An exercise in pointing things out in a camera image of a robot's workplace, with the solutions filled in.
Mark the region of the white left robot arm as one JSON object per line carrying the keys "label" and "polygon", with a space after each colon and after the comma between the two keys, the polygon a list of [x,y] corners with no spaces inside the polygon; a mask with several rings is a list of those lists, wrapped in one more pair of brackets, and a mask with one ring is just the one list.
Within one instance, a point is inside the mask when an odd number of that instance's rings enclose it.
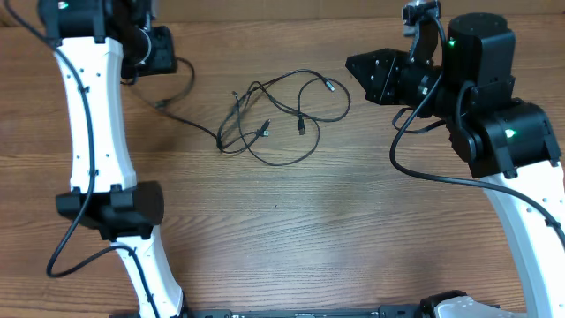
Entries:
{"label": "white left robot arm", "polygon": [[64,80],[72,133],[68,193],[58,213],[98,231],[122,260],[141,317],[186,317],[161,238],[162,187],[140,182],[125,138],[121,84],[177,70],[170,30],[151,1],[41,1],[38,13]]}

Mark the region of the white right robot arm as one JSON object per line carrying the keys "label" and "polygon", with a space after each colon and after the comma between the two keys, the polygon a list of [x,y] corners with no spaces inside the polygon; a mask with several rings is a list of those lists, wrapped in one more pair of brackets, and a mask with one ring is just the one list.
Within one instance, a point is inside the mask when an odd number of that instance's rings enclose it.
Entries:
{"label": "white right robot arm", "polygon": [[564,314],[564,171],[546,113],[514,97],[516,37],[502,16],[474,12],[443,26],[430,9],[403,11],[408,51],[348,57],[369,102],[408,119],[433,117],[467,163],[508,240],[529,317]]}

